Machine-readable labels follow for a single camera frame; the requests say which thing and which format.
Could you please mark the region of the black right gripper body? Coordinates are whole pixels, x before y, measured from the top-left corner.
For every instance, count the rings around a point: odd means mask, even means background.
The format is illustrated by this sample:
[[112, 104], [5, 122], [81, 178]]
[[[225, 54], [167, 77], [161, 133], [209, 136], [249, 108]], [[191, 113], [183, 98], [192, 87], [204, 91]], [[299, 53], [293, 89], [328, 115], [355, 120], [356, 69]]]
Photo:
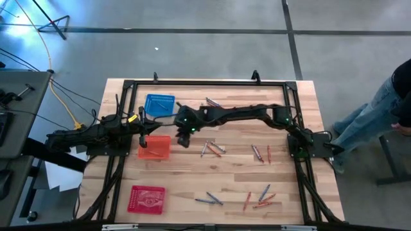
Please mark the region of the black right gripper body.
[[178, 134], [194, 133], [201, 129], [201, 111], [189, 106], [181, 106], [175, 116]]

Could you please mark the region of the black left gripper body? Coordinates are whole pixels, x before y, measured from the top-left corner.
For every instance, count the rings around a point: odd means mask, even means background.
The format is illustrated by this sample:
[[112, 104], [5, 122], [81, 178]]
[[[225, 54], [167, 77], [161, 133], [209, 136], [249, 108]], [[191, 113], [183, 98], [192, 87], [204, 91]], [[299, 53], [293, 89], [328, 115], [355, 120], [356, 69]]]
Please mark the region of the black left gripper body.
[[145, 109], [143, 107], [139, 107], [139, 125], [140, 125], [140, 137], [139, 137], [139, 145], [142, 148], [147, 147], [145, 135], [146, 135], [146, 127], [144, 125], [145, 122]]

